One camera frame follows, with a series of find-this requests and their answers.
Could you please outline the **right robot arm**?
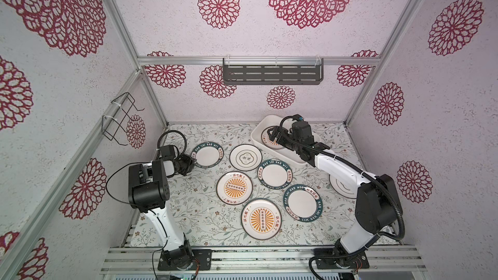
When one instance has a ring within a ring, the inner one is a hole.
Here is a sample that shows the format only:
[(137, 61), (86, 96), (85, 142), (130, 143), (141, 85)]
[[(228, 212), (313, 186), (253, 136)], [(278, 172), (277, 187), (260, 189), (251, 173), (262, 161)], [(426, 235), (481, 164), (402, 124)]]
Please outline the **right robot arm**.
[(354, 225), (335, 246), (343, 257), (365, 251), (381, 237), (395, 241), (405, 237), (402, 205), (389, 175), (366, 172), (315, 141), (310, 124), (299, 115), (284, 117), (267, 132), (271, 141), (295, 152), (304, 162), (357, 189)]

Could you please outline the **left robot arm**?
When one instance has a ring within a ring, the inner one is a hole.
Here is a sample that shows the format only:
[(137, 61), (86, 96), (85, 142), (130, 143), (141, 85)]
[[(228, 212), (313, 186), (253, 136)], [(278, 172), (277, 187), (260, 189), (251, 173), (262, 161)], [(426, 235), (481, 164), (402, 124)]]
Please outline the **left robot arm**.
[(189, 241), (173, 219), (169, 205), (169, 179), (190, 173), (195, 160), (186, 154), (177, 154), (173, 145), (163, 146), (160, 150), (164, 153), (158, 159), (129, 167), (128, 203), (153, 223), (166, 254), (172, 257), (189, 255)]

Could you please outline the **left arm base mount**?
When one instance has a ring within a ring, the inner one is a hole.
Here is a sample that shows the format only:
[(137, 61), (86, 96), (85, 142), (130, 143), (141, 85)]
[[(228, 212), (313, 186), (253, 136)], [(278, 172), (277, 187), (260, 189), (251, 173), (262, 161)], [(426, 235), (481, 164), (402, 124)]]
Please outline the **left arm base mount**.
[(189, 245), (176, 250), (162, 250), (159, 271), (206, 271), (211, 269), (212, 249), (192, 249)]

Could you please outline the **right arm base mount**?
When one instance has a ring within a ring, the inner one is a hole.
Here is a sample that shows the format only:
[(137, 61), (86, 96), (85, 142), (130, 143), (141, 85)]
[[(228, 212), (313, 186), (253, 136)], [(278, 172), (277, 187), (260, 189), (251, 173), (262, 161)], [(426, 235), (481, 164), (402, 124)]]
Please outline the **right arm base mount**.
[(348, 254), (342, 248), (338, 250), (336, 248), (315, 248), (312, 263), (319, 270), (360, 270), (370, 268), (365, 249)]

